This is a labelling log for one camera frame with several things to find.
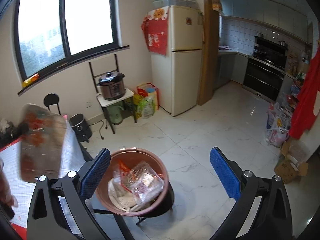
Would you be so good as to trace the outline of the red brown food tray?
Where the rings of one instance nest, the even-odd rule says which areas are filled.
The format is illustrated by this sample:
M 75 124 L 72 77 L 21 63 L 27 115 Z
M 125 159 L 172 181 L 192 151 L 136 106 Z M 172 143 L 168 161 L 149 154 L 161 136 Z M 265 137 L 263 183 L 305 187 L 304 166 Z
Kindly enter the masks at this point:
M 38 105 L 26 104 L 21 124 L 21 179 L 35 183 L 42 175 L 49 179 L 58 178 L 67 131 L 65 118 Z

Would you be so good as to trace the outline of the pink plastic package with label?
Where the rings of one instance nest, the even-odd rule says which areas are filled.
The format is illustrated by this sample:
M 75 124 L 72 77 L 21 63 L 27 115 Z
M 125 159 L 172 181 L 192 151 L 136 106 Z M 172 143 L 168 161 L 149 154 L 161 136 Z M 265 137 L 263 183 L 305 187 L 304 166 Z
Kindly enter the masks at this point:
M 141 177 L 141 170 L 129 169 L 122 161 L 118 161 L 117 169 L 113 172 L 113 178 L 119 179 L 121 186 L 138 197 L 138 180 Z

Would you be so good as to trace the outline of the clear plastic tray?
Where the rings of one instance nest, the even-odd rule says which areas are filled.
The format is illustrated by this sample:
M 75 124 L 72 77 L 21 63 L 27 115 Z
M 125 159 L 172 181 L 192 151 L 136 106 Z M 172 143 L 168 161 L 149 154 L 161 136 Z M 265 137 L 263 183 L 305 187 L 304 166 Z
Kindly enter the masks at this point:
M 141 170 L 142 175 L 138 180 L 138 197 L 133 197 L 138 205 L 144 205 L 157 198 L 162 192 L 164 180 L 145 161 L 141 161 L 135 167 Z

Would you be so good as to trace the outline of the brown plastic trash bin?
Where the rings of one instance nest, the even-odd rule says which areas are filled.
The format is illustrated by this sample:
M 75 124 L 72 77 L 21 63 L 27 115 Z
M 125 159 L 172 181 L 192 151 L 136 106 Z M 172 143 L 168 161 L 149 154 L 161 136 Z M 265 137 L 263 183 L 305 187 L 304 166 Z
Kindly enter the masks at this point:
M 175 199 L 165 165 L 141 148 L 122 148 L 111 154 L 95 195 L 116 215 L 143 218 L 165 214 Z

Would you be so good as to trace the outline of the black kitchen oven range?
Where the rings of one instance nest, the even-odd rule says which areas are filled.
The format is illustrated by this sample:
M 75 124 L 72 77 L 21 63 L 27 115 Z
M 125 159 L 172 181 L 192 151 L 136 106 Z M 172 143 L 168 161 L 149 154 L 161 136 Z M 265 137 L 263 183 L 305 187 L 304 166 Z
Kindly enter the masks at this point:
M 276 101 L 285 76 L 288 45 L 255 35 L 253 54 L 248 57 L 243 87 L 271 102 Z

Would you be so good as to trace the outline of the plaid and red tablecloth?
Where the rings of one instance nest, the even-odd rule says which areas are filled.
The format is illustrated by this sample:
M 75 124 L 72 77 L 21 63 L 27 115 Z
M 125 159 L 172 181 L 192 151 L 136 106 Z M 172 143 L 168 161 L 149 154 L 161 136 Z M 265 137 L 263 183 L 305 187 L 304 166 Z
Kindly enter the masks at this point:
M 65 137 L 62 145 L 61 163 L 58 175 L 55 178 L 63 178 L 69 173 L 75 173 L 84 165 L 85 160 L 80 145 L 68 121 L 66 123 Z M 10 225 L 22 238 L 27 238 L 27 222 L 29 206 L 33 197 L 35 186 L 39 182 L 54 182 L 47 175 L 36 176 L 35 183 L 23 181 L 20 175 L 20 146 L 21 140 L 1 147 L 1 168 L 8 180 L 11 194 L 16 198 L 18 207 L 13 207 L 14 217 Z

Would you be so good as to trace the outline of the cardboard box on floor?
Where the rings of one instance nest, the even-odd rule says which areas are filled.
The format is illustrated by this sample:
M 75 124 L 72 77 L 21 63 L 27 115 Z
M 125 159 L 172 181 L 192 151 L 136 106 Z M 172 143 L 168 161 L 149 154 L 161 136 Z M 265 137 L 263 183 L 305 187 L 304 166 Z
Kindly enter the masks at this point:
M 282 159 L 275 166 L 274 172 L 279 175 L 284 184 L 288 184 L 298 177 L 306 177 L 310 151 L 300 140 L 289 138 L 280 149 Z

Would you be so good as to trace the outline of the plastic bags on floor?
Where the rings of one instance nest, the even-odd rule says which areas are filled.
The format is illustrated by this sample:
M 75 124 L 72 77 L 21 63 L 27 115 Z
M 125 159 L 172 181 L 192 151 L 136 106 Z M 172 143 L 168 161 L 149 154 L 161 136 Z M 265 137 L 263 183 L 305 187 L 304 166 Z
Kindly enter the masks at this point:
M 279 102 L 270 103 L 267 110 L 265 141 L 275 147 L 281 147 L 289 138 L 291 119 L 284 113 Z

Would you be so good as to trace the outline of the green kettle under table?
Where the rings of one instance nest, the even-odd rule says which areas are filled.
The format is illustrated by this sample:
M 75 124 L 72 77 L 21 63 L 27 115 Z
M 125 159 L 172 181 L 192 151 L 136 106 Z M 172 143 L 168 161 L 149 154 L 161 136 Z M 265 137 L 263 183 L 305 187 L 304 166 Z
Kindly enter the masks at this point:
M 122 111 L 124 108 L 121 105 L 110 105 L 107 107 L 107 110 L 113 125 L 119 125 L 123 122 Z

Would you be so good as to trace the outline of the yellow snack bag on sill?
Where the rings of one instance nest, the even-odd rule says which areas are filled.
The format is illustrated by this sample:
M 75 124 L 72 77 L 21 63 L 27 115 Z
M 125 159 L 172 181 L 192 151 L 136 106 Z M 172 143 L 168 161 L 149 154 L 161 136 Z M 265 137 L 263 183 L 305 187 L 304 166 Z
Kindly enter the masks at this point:
M 23 81 L 22 83 L 22 87 L 28 87 L 29 85 L 31 85 L 32 83 L 34 83 L 35 81 L 37 81 L 39 79 L 40 75 L 39 73 L 36 73 L 34 75 L 32 75 L 31 77 L 27 78 L 26 80 Z

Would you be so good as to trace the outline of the small white-top side table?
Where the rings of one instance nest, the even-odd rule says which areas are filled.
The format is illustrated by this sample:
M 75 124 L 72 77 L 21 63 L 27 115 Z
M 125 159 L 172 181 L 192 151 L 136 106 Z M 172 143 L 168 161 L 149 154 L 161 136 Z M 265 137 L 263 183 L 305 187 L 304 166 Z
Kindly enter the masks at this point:
M 109 70 L 107 72 L 113 72 L 113 71 L 120 72 L 117 54 L 114 54 L 114 61 L 115 61 L 116 68 L 113 69 L 113 70 Z M 110 120 L 110 116 L 108 114 L 107 107 L 110 106 L 110 105 L 113 105 L 113 104 L 122 103 L 124 105 L 123 108 L 126 109 L 125 100 L 126 99 L 130 99 L 131 97 L 133 97 L 134 92 L 131 89 L 125 87 L 125 95 L 122 96 L 121 98 L 116 99 L 116 100 L 111 100 L 111 101 L 105 100 L 103 98 L 102 93 L 101 93 L 100 87 L 98 87 L 97 84 L 98 84 L 99 78 L 102 77 L 107 72 L 101 73 L 101 74 L 95 74 L 94 73 L 94 68 L 93 68 L 93 62 L 89 61 L 88 64 L 89 64 L 89 70 L 90 70 L 91 78 L 92 78 L 92 81 L 93 81 L 94 89 L 95 89 L 95 92 L 96 92 L 96 100 L 97 100 L 97 102 L 98 102 L 98 104 L 99 104 L 99 106 L 100 106 L 100 108 L 101 108 L 101 110 L 103 112 L 104 119 L 106 120 L 105 129 L 110 127 L 112 133 L 115 134 L 116 133 L 116 130 L 114 129 L 115 125 L 113 125 L 111 120 Z M 133 116 L 134 123 L 136 124 L 137 123 L 137 119 L 134 117 L 134 113 L 135 113 L 134 110 L 133 109 L 129 110 L 129 112 Z

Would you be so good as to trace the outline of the brown electric pressure cooker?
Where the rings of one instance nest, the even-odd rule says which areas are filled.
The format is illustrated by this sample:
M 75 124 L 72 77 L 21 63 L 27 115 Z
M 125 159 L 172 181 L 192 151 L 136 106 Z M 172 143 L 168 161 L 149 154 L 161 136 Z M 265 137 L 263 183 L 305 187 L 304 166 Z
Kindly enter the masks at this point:
M 113 71 L 99 78 L 97 86 L 100 87 L 105 100 L 116 100 L 125 95 L 124 77 L 123 73 Z

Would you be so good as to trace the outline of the cream two-door refrigerator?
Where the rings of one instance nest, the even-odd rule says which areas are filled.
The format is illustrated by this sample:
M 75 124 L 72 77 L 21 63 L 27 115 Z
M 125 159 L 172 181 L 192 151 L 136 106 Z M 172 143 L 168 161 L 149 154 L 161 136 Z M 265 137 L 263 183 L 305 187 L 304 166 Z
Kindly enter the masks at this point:
M 159 90 L 159 105 L 172 116 L 178 116 L 197 104 L 203 15 L 197 9 L 168 7 L 167 55 L 150 52 L 152 84 Z

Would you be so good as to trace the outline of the black framed window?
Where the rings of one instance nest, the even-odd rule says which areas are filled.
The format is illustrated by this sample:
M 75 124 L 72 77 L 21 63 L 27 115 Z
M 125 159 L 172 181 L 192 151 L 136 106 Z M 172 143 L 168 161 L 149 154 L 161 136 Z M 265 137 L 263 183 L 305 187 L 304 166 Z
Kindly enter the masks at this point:
M 117 0 L 16 0 L 14 49 L 21 93 L 67 68 L 116 51 Z M 37 81 L 22 83 L 39 73 Z

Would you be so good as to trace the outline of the red cloth on refrigerator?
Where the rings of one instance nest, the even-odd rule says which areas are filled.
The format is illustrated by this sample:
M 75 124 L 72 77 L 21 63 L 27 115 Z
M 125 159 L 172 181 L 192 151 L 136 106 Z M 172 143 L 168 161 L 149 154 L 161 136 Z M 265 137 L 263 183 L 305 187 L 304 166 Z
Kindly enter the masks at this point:
M 167 55 L 168 16 L 169 7 L 157 8 L 145 15 L 141 29 L 148 51 Z

